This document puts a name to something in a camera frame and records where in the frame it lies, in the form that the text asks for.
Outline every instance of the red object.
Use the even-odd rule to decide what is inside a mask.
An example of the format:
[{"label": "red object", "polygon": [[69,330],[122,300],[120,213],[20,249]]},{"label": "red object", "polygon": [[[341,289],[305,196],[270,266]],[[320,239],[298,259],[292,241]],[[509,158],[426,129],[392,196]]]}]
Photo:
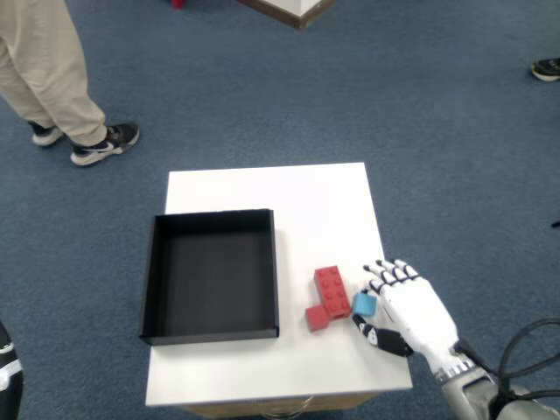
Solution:
[{"label": "red object", "polygon": [[331,319],[345,318],[352,313],[352,306],[337,266],[316,269],[315,285]]},{"label": "red object", "polygon": [[185,0],[171,0],[171,4],[175,9],[183,9],[185,7]]},{"label": "red object", "polygon": [[307,308],[305,310],[305,318],[307,319],[307,326],[311,332],[322,330],[329,326],[330,317],[322,304]]}]

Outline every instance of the white shoe sole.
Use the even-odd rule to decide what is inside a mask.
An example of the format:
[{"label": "white shoe sole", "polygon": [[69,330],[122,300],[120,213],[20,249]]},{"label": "white shoe sole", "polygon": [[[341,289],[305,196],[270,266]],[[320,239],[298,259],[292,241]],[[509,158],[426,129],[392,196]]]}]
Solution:
[{"label": "white shoe sole", "polygon": [[102,151],[100,153],[92,152],[83,157],[72,153],[72,155],[70,155],[70,160],[72,160],[72,162],[74,162],[78,166],[90,166],[97,162],[101,162],[104,158],[108,158],[111,155],[122,155],[125,151],[136,144],[139,137],[140,130],[138,130],[134,138],[130,140],[125,147],[117,147],[116,149],[113,149],[111,151]]},{"label": "white shoe sole", "polygon": [[535,66],[531,66],[531,73],[539,80],[539,81],[558,81],[560,80],[560,76],[545,76],[544,74],[539,74],[535,71]]},{"label": "white shoe sole", "polygon": [[34,134],[31,140],[33,141],[33,144],[36,144],[37,146],[47,147],[51,144],[55,144],[62,136],[64,136],[64,133],[60,131],[58,127],[55,127],[47,136],[37,136]]}]

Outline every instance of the black cable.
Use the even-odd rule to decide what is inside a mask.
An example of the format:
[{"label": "black cable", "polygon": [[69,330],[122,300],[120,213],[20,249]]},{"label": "black cable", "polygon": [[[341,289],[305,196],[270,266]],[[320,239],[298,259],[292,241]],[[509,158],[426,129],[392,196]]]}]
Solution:
[{"label": "black cable", "polygon": [[517,395],[517,400],[538,400],[539,398],[559,397],[560,389],[550,389],[548,391],[535,391],[528,394]]},{"label": "black cable", "polygon": [[479,365],[481,368],[486,370],[488,373],[498,376],[498,373],[487,365],[487,363],[482,359],[482,356],[474,350],[471,344],[466,339],[458,339],[458,342],[453,346],[453,350],[457,353],[462,353],[474,363]]},{"label": "black cable", "polygon": [[[511,353],[514,351],[514,348],[519,344],[519,342],[524,339],[529,333],[533,332],[535,329],[540,328],[542,326],[560,326],[560,318],[544,318],[539,319],[525,327],[523,327],[507,344],[506,350],[504,351],[503,355],[501,356],[500,360],[500,367],[498,368],[498,389],[502,396],[518,396],[516,395],[509,387],[509,379],[513,377],[519,377],[523,375],[528,375],[530,373],[535,372],[536,370],[542,369],[547,367],[548,365],[559,361],[560,360],[560,353],[544,360],[542,362],[536,363],[532,366],[526,367],[521,369],[517,372],[513,373],[506,373],[506,365],[509,362],[509,358]],[[547,392],[547,391],[537,391],[532,394],[539,394],[540,392]],[[550,392],[560,394],[560,390],[552,389]]]}]

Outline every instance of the sneaker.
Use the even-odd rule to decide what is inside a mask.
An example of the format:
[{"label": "sneaker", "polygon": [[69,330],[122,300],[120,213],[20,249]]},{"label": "sneaker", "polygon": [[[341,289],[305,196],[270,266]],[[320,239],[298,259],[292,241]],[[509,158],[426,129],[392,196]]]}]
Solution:
[{"label": "sneaker", "polygon": [[105,139],[94,146],[73,146],[70,158],[78,166],[92,165],[111,155],[120,155],[130,149],[140,136],[140,129],[133,122],[107,127]]},{"label": "sneaker", "polygon": [[41,147],[47,147],[51,144],[55,144],[56,141],[64,136],[64,133],[60,131],[58,127],[51,127],[50,129],[44,129],[36,122],[29,121],[27,122],[31,125],[31,129],[33,130],[33,138],[31,139],[34,144]]},{"label": "sneaker", "polygon": [[560,59],[542,59],[531,65],[533,75],[541,81],[560,79]]}]

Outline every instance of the open black box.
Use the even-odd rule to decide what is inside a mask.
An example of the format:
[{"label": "open black box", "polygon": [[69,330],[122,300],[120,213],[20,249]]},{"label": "open black box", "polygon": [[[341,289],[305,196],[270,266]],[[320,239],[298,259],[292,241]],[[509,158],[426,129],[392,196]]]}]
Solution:
[{"label": "open black box", "polygon": [[274,215],[156,216],[140,338],[153,346],[277,337]]}]

